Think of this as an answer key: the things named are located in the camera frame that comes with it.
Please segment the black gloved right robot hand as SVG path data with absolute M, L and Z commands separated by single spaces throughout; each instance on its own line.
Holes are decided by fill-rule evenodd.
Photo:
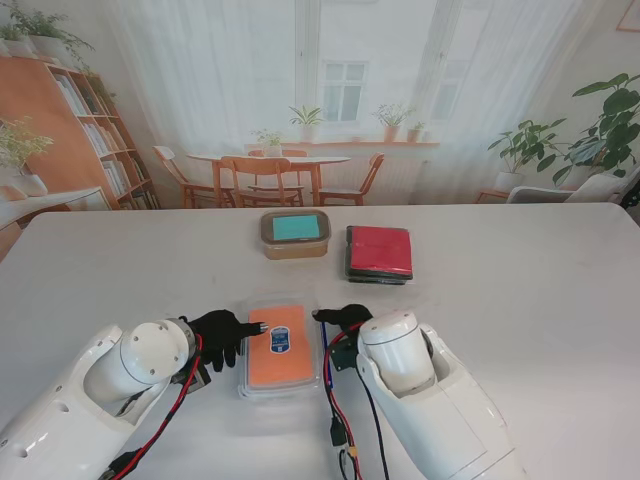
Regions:
M 317 322 L 338 326 L 347 336 L 356 338 L 360 327 L 373 318 L 367 307 L 349 304 L 341 309 L 318 309 L 312 312 Z

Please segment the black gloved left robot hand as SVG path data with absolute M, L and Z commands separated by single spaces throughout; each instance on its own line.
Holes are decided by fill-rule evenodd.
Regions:
M 233 368 L 242 341 L 261 335 L 268 329 L 266 323 L 241 323 L 233 312 L 226 309 L 210 311 L 192 321 L 186 316 L 179 319 L 201 337 L 200 364 L 203 367 L 211 364 L 214 372 L 221 372 L 224 366 Z

